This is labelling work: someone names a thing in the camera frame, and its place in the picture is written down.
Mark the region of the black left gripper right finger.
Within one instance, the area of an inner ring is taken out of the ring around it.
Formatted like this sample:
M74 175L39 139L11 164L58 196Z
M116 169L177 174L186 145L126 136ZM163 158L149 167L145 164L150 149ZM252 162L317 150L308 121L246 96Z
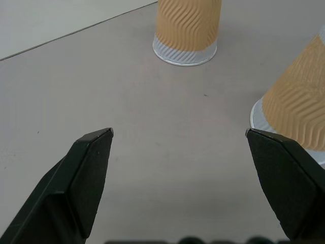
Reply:
M294 140L248 129L262 190L290 240L324 240L324 169Z

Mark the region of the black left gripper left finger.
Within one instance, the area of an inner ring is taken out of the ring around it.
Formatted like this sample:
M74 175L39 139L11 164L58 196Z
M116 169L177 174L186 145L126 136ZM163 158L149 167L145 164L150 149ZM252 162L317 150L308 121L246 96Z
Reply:
M39 181L1 243L85 243L103 194L114 132L85 134Z

